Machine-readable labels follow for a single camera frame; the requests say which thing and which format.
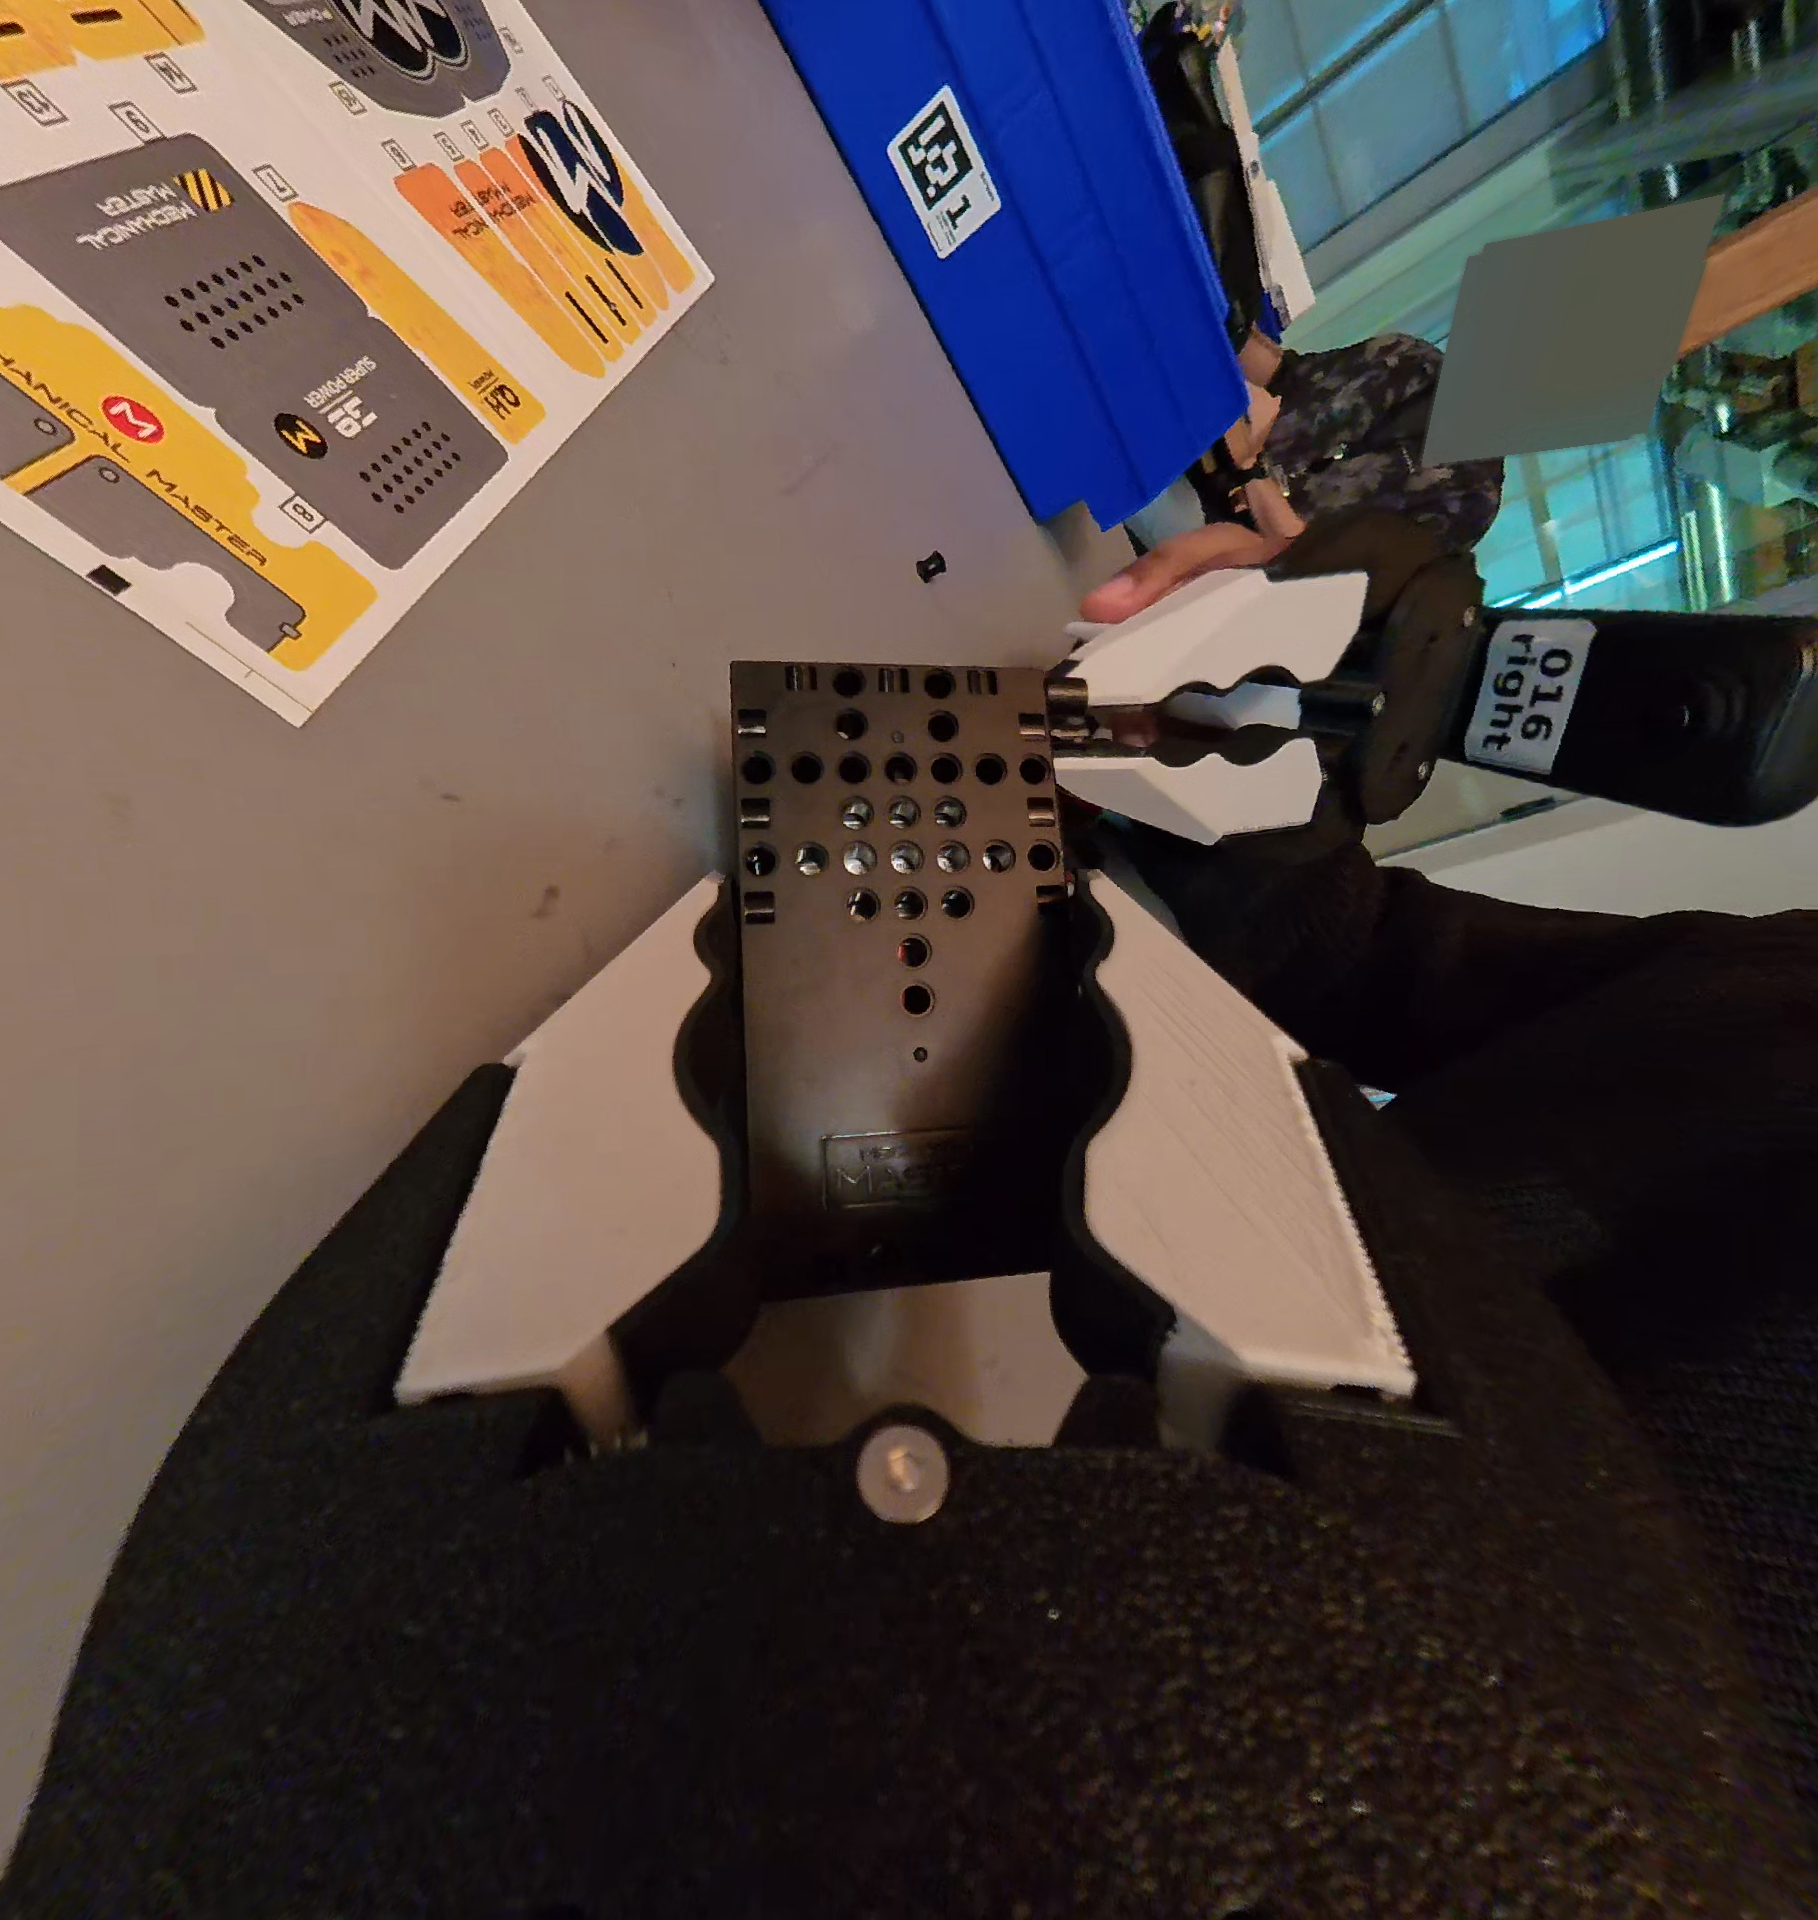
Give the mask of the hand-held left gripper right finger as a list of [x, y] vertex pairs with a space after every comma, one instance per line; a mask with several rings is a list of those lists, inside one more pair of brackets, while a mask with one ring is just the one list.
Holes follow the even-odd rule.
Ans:
[[1084, 1224], [1163, 1309], [1163, 1436], [1214, 1449], [1255, 1387], [1412, 1413], [1417, 1376], [1303, 1085], [1308, 1058], [1110, 877], [1093, 964], [1129, 1067], [1084, 1150]]

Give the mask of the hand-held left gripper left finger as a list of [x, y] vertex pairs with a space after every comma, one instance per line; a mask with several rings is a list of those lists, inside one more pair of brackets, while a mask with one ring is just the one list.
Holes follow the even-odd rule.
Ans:
[[722, 1155], [676, 1049], [715, 987], [704, 876], [504, 1058], [512, 1083], [394, 1380], [398, 1407], [552, 1391], [594, 1447], [640, 1435], [615, 1325], [709, 1240]]

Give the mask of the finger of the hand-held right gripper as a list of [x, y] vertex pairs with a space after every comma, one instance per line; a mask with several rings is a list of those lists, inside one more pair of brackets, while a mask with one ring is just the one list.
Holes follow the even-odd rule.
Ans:
[[1129, 619], [1092, 627], [1063, 673], [1090, 708], [1156, 708], [1195, 686], [1229, 694], [1264, 670], [1316, 684], [1348, 651], [1368, 589], [1365, 574], [1205, 574]]
[[1058, 790], [1119, 821], [1188, 844], [1305, 827], [1323, 761], [1269, 726], [1058, 724]]

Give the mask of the person's right forearm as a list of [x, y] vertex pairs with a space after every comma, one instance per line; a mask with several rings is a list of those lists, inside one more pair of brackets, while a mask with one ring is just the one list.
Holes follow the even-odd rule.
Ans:
[[1354, 833], [1123, 836], [1188, 946], [1393, 1094], [1473, 1188], [1818, 1188], [1818, 910], [1585, 916], [1383, 867]]

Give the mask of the person's right hand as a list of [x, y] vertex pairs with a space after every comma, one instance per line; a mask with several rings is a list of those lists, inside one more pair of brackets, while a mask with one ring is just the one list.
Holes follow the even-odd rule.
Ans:
[[1262, 535], [1235, 521], [1184, 532], [1092, 589], [1080, 603], [1080, 619], [1097, 627], [1124, 621], [1200, 576], [1268, 568], [1292, 540], [1292, 535]]

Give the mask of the blue plastic bin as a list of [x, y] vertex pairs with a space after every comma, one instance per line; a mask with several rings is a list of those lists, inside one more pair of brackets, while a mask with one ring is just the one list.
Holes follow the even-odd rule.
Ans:
[[1036, 520], [1123, 523], [1245, 415], [1124, 4], [762, 10]]

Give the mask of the wooden handrail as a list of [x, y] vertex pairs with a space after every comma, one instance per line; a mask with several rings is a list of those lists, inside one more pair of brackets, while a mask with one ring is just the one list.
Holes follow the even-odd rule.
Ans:
[[1678, 359], [1818, 288], [1818, 187], [1706, 252]]

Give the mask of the person's black clothing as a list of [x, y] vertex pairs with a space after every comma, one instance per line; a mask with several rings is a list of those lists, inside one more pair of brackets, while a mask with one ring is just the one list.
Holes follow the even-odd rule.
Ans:
[[1617, 1384], [1727, 1600], [1818, 1868], [1818, 1041], [1691, 1063], [1370, 1063]]

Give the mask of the yellow and grey sticker sheet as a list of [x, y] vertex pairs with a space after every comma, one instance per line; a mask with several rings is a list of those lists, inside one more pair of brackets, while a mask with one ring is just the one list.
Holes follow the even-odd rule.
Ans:
[[292, 726], [709, 282], [523, 4], [0, 2], [0, 523]]

